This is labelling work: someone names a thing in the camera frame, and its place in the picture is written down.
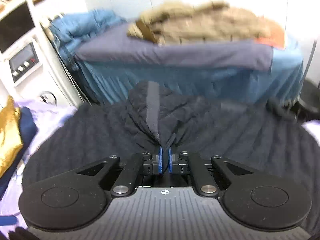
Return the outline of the black quilted jacket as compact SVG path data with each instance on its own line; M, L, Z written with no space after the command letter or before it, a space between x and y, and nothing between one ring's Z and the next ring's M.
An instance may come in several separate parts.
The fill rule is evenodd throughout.
M138 83L126 100L84 103L29 159L22 185L83 167L111 154L167 150L221 155L286 177L312 198L303 228L319 232L319 145L284 110L274 106L185 96L151 81Z

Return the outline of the lavender bed sheet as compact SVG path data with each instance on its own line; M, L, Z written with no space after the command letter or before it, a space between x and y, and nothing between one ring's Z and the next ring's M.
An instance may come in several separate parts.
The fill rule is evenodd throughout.
M15 106L30 109L38 132L20 160L1 199L1 233L5 235L17 226L27 227L18 207L18 199L22 193L23 170L27 162L43 142L76 112L74 106L56 106L33 100L15 102Z

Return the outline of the light blue down jacket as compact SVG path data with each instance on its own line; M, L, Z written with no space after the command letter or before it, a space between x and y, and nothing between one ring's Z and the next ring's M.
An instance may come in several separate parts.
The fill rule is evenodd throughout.
M83 42L89 41L108 28L126 20L112 10L97 9L78 14L65 14L52 20L49 30L53 45L69 72L79 70L74 62L75 52Z

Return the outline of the grey purple mattress pad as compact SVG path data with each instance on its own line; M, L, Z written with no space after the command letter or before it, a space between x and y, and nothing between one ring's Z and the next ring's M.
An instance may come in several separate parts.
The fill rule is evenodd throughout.
M271 68L273 49L251 40L159 46L128 37L129 24L115 25L84 42L75 52L83 61L146 63L170 67L238 67L267 71Z

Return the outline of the navy blue fabric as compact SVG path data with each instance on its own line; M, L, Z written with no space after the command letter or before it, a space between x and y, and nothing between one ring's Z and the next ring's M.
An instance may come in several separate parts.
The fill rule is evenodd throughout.
M32 113L28 107L21 108L21 117L18 123L19 133L22 141L22 149L16 155L13 163L1 177L1 199L4 196L6 189L8 188L9 181L11 180L16 168L22 159L25 151L28 149L33 138L38 132L37 126L34 123Z

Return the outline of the white cabinet appliance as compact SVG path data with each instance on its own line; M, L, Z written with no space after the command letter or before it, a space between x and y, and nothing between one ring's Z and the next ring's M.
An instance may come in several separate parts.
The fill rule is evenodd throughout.
M31 0L12 0L1 12L1 84L17 101L41 99L75 107L83 102Z

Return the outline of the tan khaki garment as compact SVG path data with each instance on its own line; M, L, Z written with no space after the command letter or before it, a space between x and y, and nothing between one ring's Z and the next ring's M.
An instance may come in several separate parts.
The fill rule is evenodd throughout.
M129 25L127 35L158 45L253 40L285 48L285 33L279 24L222 1L198 7L165 2L142 12Z

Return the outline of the gold satin fabric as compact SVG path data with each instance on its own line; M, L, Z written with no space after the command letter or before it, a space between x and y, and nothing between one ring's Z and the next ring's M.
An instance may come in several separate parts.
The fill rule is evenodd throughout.
M15 107L15 102L12 96L8 96L7 104L1 110L0 123L0 165L1 177L14 162L19 151L23 147L23 142L20 136L19 123L21 118L20 107Z

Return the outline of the grey control panel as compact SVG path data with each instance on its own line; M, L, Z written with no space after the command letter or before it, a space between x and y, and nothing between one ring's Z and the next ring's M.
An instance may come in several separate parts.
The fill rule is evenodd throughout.
M27 71L38 63L39 58L36 54L34 43L30 42L9 60L13 82L16 83Z

